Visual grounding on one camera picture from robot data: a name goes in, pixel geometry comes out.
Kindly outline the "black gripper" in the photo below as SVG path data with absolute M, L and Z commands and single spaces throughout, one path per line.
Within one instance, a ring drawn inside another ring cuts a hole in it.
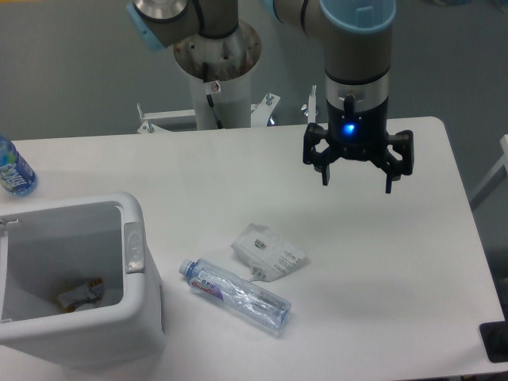
M 388 98 L 373 109 L 355 111 L 345 116 L 342 109 L 327 102 L 328 130 L 309 122 L 303 137 L 302 162 L 313 165 L 321 174 L 323 186 L 329 185 L 329 165 L 339 159 L 370 160 L 386 174 L 385 192 L 391 193 L 392 183 L 414 169 L 414 133 L 403 130 L 387 133 Z M 317 150 L 320 142 L 328 147 Z

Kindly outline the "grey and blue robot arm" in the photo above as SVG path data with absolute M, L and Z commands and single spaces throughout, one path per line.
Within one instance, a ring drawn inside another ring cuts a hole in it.
M 338 159 L 371 162 L 387 184 L 414 168 L 414 135 L 387 131 L 393 1 L 266 1 L 278 22 L 316 40 L 325 56 L 328 125 L 315 120 L 309 101 L 302 160 L 329 181 Z M 261 42 L 243 22 L 236 1 L 131 1 L 126 6 L 140 38 L 152 50 L 172 48 L 195 84 L 200 129 L 252 125 L 248 76 Z

